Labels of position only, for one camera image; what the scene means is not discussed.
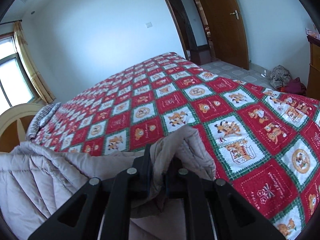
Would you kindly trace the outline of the cream and brown headboard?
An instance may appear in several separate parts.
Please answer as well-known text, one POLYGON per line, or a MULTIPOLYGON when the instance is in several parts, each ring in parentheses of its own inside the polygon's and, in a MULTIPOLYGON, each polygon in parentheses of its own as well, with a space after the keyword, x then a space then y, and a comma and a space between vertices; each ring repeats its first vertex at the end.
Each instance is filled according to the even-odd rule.
POLYGON ((25 141, 29 125, 42 107, 37 103, 23 103, 1 114, 1 154, 11 152, 25 141))

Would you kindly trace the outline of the clothes pile on floor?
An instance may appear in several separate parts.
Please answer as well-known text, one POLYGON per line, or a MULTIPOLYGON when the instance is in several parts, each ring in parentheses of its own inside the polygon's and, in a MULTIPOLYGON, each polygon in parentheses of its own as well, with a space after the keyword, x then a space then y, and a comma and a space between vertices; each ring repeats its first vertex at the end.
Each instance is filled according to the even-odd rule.
POLYGON ((293 79, 290 72, 282 65, 271 70, 270 85, 280 92, 306 95, 306 86, 301 83, 300 78, 293 79))

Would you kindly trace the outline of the light pink puffer jacket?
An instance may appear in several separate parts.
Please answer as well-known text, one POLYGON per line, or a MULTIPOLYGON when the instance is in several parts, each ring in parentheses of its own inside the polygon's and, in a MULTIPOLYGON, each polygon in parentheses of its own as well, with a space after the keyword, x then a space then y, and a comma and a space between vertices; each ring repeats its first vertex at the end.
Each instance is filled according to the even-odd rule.
MULTIPOLYGON (((1 232, 5 239, 27 239, 89 179, 115 177, 142 151, 105 156, 54 152, 29 141, 1 153, 1 232)), ((153 180, 146 200, 132 204, 130 239, 185 239, 179 200, 167 200, 162 176, 173 158, 202 179, 214 180, 216 165, 197 129, 183 126, 150 147, 153 180)))

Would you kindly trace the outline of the window with grey frame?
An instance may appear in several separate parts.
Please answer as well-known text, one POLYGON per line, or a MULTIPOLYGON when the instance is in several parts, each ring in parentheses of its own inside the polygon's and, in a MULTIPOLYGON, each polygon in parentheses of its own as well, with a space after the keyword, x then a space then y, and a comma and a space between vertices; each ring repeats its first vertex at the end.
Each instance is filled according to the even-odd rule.
POLYGON ((0 45, 0 111, 4 113, 13 106, 36 101, 39 95, 23 68, 13 33, 2 34, 0 45))

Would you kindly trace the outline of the yellow right curtain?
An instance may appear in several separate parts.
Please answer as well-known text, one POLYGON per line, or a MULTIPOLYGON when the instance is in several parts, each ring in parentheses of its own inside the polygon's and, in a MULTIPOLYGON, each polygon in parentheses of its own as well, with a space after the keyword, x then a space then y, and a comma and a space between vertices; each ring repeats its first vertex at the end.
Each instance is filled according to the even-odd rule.
POLYGON ((16 21, 13 24, 14 42, 18 55, 22 61, 22 66, 31 81, 31 84, 35 88, 40 98, 45 103, 53 103, 56 97, 51 92, 38 68, 36 67, 30 51, 28 49, 28 43, 25 39, 25 35, 22 29, 20 21, 16 21))

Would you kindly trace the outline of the red patterned bed quilt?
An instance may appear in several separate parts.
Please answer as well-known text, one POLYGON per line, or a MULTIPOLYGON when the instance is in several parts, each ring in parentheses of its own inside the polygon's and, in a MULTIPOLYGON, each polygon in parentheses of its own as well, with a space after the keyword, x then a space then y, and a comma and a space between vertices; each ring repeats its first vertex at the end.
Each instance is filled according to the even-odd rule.
POLYGON ((64 103, 34 142, 93 156, 199 130, 227 180, 297 239, 319 206, 319 101, 207 71, 176 53, 136 64, 64 103))

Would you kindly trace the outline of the striped grey pillow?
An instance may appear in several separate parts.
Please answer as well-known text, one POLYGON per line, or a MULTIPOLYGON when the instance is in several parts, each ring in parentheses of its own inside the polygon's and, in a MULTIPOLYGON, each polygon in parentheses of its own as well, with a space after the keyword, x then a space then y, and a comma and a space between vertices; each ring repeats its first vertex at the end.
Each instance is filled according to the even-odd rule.
POLYGON ((25 138, 27 140, 34 139, 38 131, 48 123, 48 121, 53 117, 53 115, 60 108, 61 105, 62 103, 58 102, 42 107, 33 117, 27 129, 25 138))

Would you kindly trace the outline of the brown wooden cabinet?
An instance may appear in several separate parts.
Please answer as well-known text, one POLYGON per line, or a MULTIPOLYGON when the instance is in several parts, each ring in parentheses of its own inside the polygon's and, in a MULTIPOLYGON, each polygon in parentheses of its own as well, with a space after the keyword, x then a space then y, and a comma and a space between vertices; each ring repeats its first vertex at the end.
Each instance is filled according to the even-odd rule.
POLYGON ((306 28, 306 35, 310 44, 310 70, 306 94, 308 97, 319 100, 320 85, 320 46, 319 33, 306 28))

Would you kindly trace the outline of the black curtain rod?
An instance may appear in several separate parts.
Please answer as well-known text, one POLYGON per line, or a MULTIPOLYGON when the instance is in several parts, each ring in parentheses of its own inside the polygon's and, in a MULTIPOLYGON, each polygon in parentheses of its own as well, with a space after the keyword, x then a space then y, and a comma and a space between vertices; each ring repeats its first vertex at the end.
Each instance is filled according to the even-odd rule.
POLYGON ((22 22, 22 19, 15 20, 15 21, 2 22, 2 23, 0 23, 0 25, 12 24, 12 23, 15 23, 15 22, 22 22))

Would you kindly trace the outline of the brown wooden door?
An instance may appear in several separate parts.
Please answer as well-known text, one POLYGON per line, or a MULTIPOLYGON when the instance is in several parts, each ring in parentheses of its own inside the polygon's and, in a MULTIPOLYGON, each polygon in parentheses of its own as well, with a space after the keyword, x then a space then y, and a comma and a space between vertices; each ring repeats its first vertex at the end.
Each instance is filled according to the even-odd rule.
POLYGON ((200 0, 210 28, 215 56, 242 69, 249 69, 244 23, 237 0, 200 0), (230 15, 234 10, 240 20, 230 15))

